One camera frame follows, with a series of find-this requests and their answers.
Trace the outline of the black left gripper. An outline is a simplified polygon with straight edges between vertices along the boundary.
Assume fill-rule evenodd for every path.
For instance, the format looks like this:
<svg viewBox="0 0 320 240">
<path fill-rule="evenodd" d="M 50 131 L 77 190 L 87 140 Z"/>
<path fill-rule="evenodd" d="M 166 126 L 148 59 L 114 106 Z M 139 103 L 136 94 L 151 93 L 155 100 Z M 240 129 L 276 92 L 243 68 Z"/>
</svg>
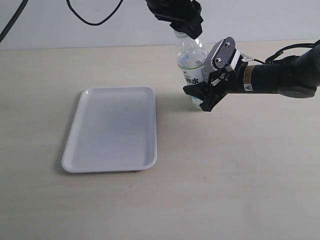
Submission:
<svg viewBox="0 0 320 240">
<path fill-rule="evenodd" d="M 148 9 L 159 21 L 170 22 L 179 33 L 197 39 L 203 32 L 202 7 L 196 0 L 146 0 Z"/>
</svg>

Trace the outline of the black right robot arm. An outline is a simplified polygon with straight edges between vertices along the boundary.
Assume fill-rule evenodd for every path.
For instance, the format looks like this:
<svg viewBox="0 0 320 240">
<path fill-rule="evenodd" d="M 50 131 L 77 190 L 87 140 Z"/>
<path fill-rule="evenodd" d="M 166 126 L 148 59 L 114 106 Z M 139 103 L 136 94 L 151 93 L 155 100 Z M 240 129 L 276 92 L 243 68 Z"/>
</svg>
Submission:
<svg viewBox="0 0 320 240">
<path fill-rule="evenodd" d="M 279 94 L 289 98 L 312 98 L 320 86 L 320 42 L 297 43 L 281 48 L 258 65 L 236 49 L 227 37 L 209 52 L 204 68 L 208 80 L 183 87 L 201 100 L 210 112 L 227 94 Z"/>
</svg>

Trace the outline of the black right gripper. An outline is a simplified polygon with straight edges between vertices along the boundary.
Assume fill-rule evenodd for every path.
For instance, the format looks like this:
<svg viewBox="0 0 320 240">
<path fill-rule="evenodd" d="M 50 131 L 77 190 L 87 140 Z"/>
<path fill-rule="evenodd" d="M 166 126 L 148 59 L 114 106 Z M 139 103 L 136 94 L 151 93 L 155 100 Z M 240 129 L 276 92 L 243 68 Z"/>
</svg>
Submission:
<svg viewBox="0 0 320 240">
<path fill-rule="evenodd" d="M 227 94 L 244 93 L 241 83 L 242 67 L 244 64 L 238 63 L 235 69 L 227 71 L 227 67 L 215 68 L 207 64 L 206 71 L 209 73 L 207 83 L 185 85 L 182 89 L 186 95 L 202 101 L 199 106 L 203 112 L 211 112 Z"/>
</svg>

